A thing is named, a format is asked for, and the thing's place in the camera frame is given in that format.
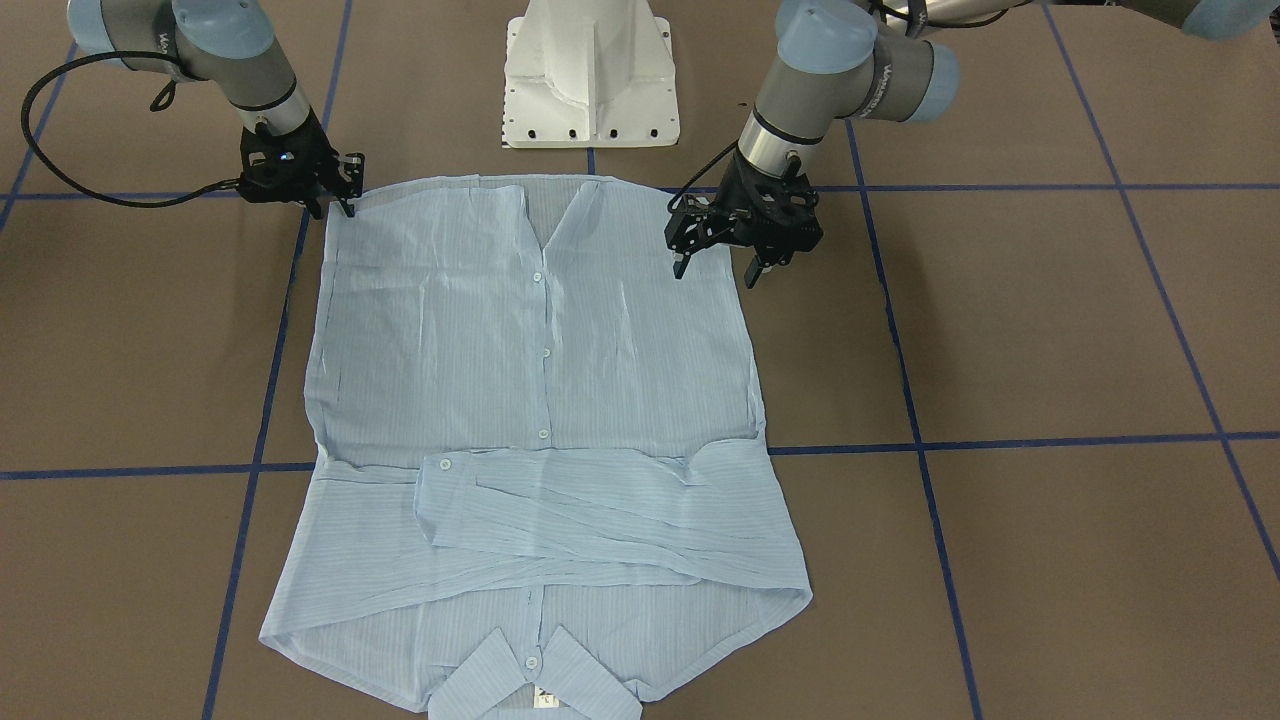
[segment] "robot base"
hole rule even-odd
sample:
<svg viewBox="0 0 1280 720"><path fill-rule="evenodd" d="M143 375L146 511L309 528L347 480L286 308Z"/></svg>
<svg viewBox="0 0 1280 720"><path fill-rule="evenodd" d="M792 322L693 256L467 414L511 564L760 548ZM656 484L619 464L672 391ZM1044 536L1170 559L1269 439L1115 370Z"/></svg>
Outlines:
<svg viewBox="0 0 1280 720"><path fill-rule="evenodd" d="M671 24L646 0L531 0L507 26L502 142L654 147L680 138Z"/></svg>

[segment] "striped shirt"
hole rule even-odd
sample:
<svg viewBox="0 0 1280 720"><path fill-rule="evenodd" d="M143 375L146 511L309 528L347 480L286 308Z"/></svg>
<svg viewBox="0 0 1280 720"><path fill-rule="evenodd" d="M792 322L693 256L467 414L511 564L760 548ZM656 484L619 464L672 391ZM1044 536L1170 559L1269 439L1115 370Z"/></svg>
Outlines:
<svg viewBox="0 0 1280 720"><path fill-rule="evenodd" d="M265 644L431 720L625 720L808 605L728 250L675 281L667 199L436 178L330 214Z"/></svg>

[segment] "light blue shirt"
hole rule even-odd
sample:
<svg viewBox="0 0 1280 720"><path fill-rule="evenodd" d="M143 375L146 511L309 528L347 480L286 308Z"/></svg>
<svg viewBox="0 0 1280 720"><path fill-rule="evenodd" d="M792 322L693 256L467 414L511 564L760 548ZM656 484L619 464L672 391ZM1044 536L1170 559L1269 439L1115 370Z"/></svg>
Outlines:
<svg viewBox="0 0 1280 720"><path fill-rule="evenodd" d="M431 720L634 720L808 605L728 250L675 281L667 200L439 178L330 214L265 644Z"/></svg>

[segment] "black cable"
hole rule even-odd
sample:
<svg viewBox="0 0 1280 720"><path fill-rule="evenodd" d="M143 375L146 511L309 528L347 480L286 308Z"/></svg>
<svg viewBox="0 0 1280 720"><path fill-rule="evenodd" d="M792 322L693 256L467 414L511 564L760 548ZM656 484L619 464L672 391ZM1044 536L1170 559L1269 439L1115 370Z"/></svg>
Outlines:
<svg viewBox="0 0 1280 720"><path fill-rule="evenodd" d="M1030 3L1032 3L1032 0L1023 0L1021 3L1019 3L1016 5L1011 5L1009 8L1005 8L1004 10L1000 10L998 13L996 13L995 15L991 15L989 18L986 18L986 19L982 19L982 20L974 20L972 23L948 23L946 20L928 19L928 20L925 20L924 27L932 27L932 28L936 28L936 29L973 29L973 28L979 28L979 27L987 27L987 26L995 23L996 20L998 20L1000 18L1007 15L1009 10L1012 10L1014 8L1021 8L1023 5L1029 5ZM881 0L870 0L870 9L876 10L876 12L879 12L879 13L884 13L886 15L897 18L900 20L908 20L908 22L911 20L910 15L908 15L906 13L904 13L901 10L895 10L893 8L890 8L888 5L886 5L884 3L882 3Z"/></svg>
<svg viewBox="0 0 1280 720"><path fill-rule="evenodd" d="M724 147L724 150L721 150L719 152L717 152L717 154L716 154L716 156L714 156L714 158L712 158L712 161L710 161L710 163L707 163L705 165L703 165L703 169L700 169L700 170L698 170L696 173L694 173L694 177L689 178L689 182L686 182L686 183L685 183L685 187L680 188L680 190L678 190L678 191L676 192L676 195L672 195L672 196L671 196L671 201L669 201L669 202L667 202L667 211L668 211L668 213L675 213L675 211L676 211L676 202L678 202L678 201L680 201L680 199L681 199L681 197L682 197L682 196L684 196L684 195L685 195L686 192L689 192L689 188L690 188L690 187L694 187L694 183L695 183L695 182L698 182L698 178L700 178L700 177L705 176L705 174L707 174L707 170L709 170L709 169L714 168L714 167L716 167L716 163L719 163L721 160L723 160L723 159L724 159L724 156L726 156L726 155L728 155L730 152L732 152L735 147L737 147L737 141L736 141L736 140L735 140L733 142L730 142L730 143L728 143L728 145L727 145L727 146Z"/></svg>
<svg viewBox="0 0 1280 720"><path fill-rule="evenodd" d="M110 195L104 195L104 193L97 192L95 190L90 190L90 188L84 187L83 184L73 181L70 177L67 176L67 173L64 173L61 170L61 168L59 168L58 165L55 165L54 161L49 159L49 155L45 155L45 151L40 149L40 143L36 142L36 136L31 132L31 108L32 108L32 105L35 105L36 97L40 95L40 92L42 90L45 90L45 87L49 83L54 82L55 79L60 78L61 76L64 76L64 74L67 74L67 73L69 73L72 70L74 70L76 68L81 68L81 67L84 67L84 65L88 65L88 64L92 64L92 63L101 63L104 60L118 60L118 59L128 59L128 58L140 59L140 60L141 59L163 60L165 63L172 63L174 65L178 65L178 60L175 60L172 55L165 55L164 53L148 53L148 51L143 51L143 50L116 50L116 51L113 51L113 53L97 53L95 55L86 55L86 56L79 58L77 60L72 60L70 63L59 65L59 67L54 68L52 70L50 70L47 74L45 74L45 77L42 77L38 81L36 81L36 85L31 86L31 90L27 91L27 97L24 97L23 101L22 101L22 137L27 141L27 145L31 147L31 151L36 155L36 158L40 158L40 161L44 163L46 168L49 168L49 172L51 172L55 176L58 176L58 179L65 182L67 184L72 186L73 188L78 190L79 192L83 192L84 195L87 195L87 196L90 196L90 197L92 197L95 200L101 200L102 202L110 202L111 205L123 205L125 208L170 208L173 205L178 205L179 202L186 202L188 200L193 200L196 197L200 197L201 195L207 195L210 192L215 192L215 191L219 191L219 190L234 190L236 186L239 184L239 179L238 178L228 178L228 179L219 181L219 182L215 182L215 183L211 183L211 184L206 184L205 187L201 187L200 190L196 190L193 192L188 192L187 195L182 195L182 196L178 196L178 197L170 197L168 200L156 200L154 202L138 201L138 200L124 200L123 197L111 197ZM156 100L157 100L157 102L154 102L152 106L155 106L156 104L159 104L160 99L157 97Z"/></svg>

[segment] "blue tape line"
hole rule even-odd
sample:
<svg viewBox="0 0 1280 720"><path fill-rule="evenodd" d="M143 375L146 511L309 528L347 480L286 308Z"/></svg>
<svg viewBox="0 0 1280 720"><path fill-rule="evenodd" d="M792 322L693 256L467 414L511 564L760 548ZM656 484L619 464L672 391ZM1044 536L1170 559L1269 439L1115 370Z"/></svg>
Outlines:
<svg viewBox="0 0 1280 720"><path fill-rule="evenodd" d="M1245 430L1226 433L1231 442L1275 441L1280 430ZM1061 438L1018 438L1018 439L969 439L936 441L920 443L925 451L952 450L1024 450L1038 447L1092 447L1107 445L1170 445L1184 442L1221 442L1215 433L1156 434L1156 436L1097 436ZM794 455L873 455L883 452L915 452L913 442L882 442L864 445L799 445L769 448L776 457ZM3 480L58 480L81 478L137 478L151 475L216 475L257 471L268 473L311 473L315 462L246 462L241 465L159 465L138 468L72 468L56 470L5 470L0 471Z"/></svg>
<svg viewBox="0 0 1280 720"><path fill-rule="evenodd" d="M897 368L902 377L902 400L906 402L906 419L911 424L911 441L915 445L915 459L920 468L920 484L924 488L924 500L929 506L929 521L933 525L933 544L938 552L938 565L942 570L942 584L947 592L947 606L951 609L951 625L956 634L956 647L960 651L960 664L964 669L964 682L969 691L969 706L974 720L982 720L982 701L978 697L978 680L973 671L973 662L969 657L969 641L964 630L964 618L960 614L960 598L956 594L955 579L951 575L951 556L947 552L946 536L942 532L942 519L938 515L938 502L933 495L933 478L929 475L929 459L920 437L920 421L915 413L915 400L911 395L911 378L906 370L906 355L902 352L902 338L897 331L897 319L893 314L893 296L888 288L888 277L884 273L884 259L881 255L879 237L876 233L876 219L872 215L870 195L867 192L867 179L863 176L863 161L858 152L858 138L854 137L854 124L845 120L845 132L849 136L849 150L854 160L854 173L858 177L859 192L863 202L863 215L867 219L867 236L870 240L872 258L876 261L876 278L879 281L881 291L884 295L884 315L888 320L888 334L893 341L893 350L897 354Z"/></svg>
<svg viewBox="0 0 1280 720"><path fill-rule="evenodd" d="M1157 434L1157 436L1111 436L1111 437L1065 437L1065 438L1027 438L1027 439L970 439L927 442L929 451L945 450L1018 450L1029 447L1096 447L1105 445L1164 445L1175 442L1219 442L1216 433Z"/></svg>
<svg viewBox="0 0 1280 720"><path fill-rule="evenodd" d="M1230 441L1251 441L1251 439L1280 439L1280 430L1276 432L1256 432L1256 433L1226 433L1226 439Z"/></svg>
<svg viewBox="0 0 1280 720"><path fill-rule="evenodd" d="M155 475L239 475L253 466L241 465L170 465L148 468L77 468L70 470L15 470L0 473L0 480L64 480L78 478L140 478Z"/></svg>
<svg viewBox="0 0 1280 720"><path fill-rule="evenodd" d="M1280 182L1219 182L1197 184L1190 182L1121 184L1125 190L1280 190Z"/></svg>
<svg viewBox="0 0 1280 720"><path fill-rule="evenodd" d="M1120 170L1116 169L1115 160L1111 156L1111 150L1107 147L1107 141L1102 136L1102 128L1098 126L1097 115L1093 113L1093 106L1089 104L1089 99L1084 94L1084 86L1080 83L1080 77L1075 72L1075 64L1071 63L1071 55L1066 50L1066 44L1062 41L1062 35L1057 29L1057 23L1053 22L1053 14L1050 12L1048 5L1043 5L1044 19L1048 20L1050 31L1053 33L1053 41L1057 44L1059 53L1062 54L1062 61L1066 64L1066 72L1071 76L1071 83L1075 85L1075 92L1080 97L1080 105L1084 106L1084 114L1089 118L1089 126L1093 128L1093 135L1098 141L1098 147L1102 150L1102 158L1107 163L1107 168L1111 170L1111 177L1115 178L1116 190L1120 192L1120 200L1124 202L1125 213L1129 215L1129 223L1133 225L1134 236L1138 238L1138 246L1142 249L1142 255L1147 260L1147 269L1151 270L1151 278L1156 283L1156 290L1160 291L1160 300L1165 305L1165 313L1169 314L1169 322L1174 325L1174 333L1178 336L1178 345L1183 348L1183 355L1187 357L1187 364L1192 370L1192 378L1196 379L1196 387L1199 388L1201 398L1204 401L1204 407L1208 410L1210 420L1213 423L1213 430L1222 443L1222 452L1226 455L1226 462L1231 468L1231 474L1235 477L1235 484L1240 489L1240 496L1244 498L1244 505L1249 510L1249 516L1253 519L1253 527L1258 533L1258 538L1262 541L1262 547L1266 550L1267 559L1271 561L1271 571L1275 574L1276 579L1280 580L1280 555L1276 555L1275 543L1271 542L1271 534L1267 533L1267 527L1262 521L1262 514L1258 511L1257 503L1253 501L1253 493L1249 491L1249 484L1244 479L1244 473L1240 471L1240 465L1235 459L1235 452L1231 450L1231 442L1222 428L1222 420L1217 414L1217 409L1213 406L1213 398L1210 397L1208 386L1204 383L1204 377L1201 374L1199 364L1196 363L1196 355L1192 352L1190 342L1187 340L1187 333L1183 332L1183 324L1178 319L1178 313L1174 311L1174 302L1169 297L1169 291L1165 288L1165 282L1160 277L1160 269L1156 266L1156 258L1151 252L1151 246L1147 243L1147 236L1142 229L1142 223L1138 222L1138 214L1133 209L1133 204L1129 201L1129 193L1124 184L1120 182Z"/></svg>
<svg viewBox="0 0 1280 720"><path fill-rule="evenodd" d="M67 49L67 58L63 63L70 63L74 59L76 44L72 42L72 46ZM65 82L65 74L54 81L54 88L49 94L49 102L45 102L45 109L40 113L40 120L36 122L36 129L31 133L37 142L45 135L45 126L49 124L49 117L54 113L54 104L58 102L58 96L61 95ZM18 200L18 191L22 190L22 183L27 179L27 170L31 169L31 160L35 156L36 154L32 152L31 147L27 147L26 155L22 156L22 165L18 167L18 174L13 178L13 186L9 188L9 196L5 197L4 208L0 209L0 232L9 223L9 214L13 213L13 205Z"/></svg>
<svg viewBox="0 0 1280 720"><path fill-rule="evenodd" d="M338 77L342 72L342 59L347 44L347 29L351 24L352 0L346 0L342 10L342 26L338 29L338 46L333 58L333 70L329 76L329 96L325 97L324 117L321 124L329 126L329 117L333 111L334 95L337 95ZM293 284L298 277L298 261L302 258L302 249L306 246L307 228L311 217L303 211L298 223L298 237L293 245L293 260L289 264L289 279L284 287L284 306L280 309L280 324L275 336L275 354L271 356L271 373L268 375L266 392L262 398L262 423L259 427L257 442L253 447L253 464L262 462L266 451L266 437L271 424L271 409L275 404L275 386L280 377L280 364L284 357L284 341L289 332L289 296L293 293ZM244 562L244 546L248 541L250 521L253 516L253 500L257 495L257 480L260 471L250 473L244 487L244 505L241 507L239 530L236 536L236 551L232 555L230 575L227 580L227 596L223 600L223 615L218 625L218 642L214 646L214 659L209 669L209 685L205 689L205 707L201 720L212 720L214 703L218 700L218 684L221 679L223 660L227 655L227 638L230 632L232 614L236 610L236 592L239 588L239 573Z"/></svg>
<svg viewBox="0 0 1280 720"><path fill-rule="evenodd" d="M769 455L869 455L876 452L914 452L915 443L884 442L876 445L809 445L794 447L771 447Z"/></svg>
<svg viewBox="0 0 1280 720"><path fill-rule="evenodd" d="M870 184L868 192L1006 192L1115 190L1110 183Z"/></svg>

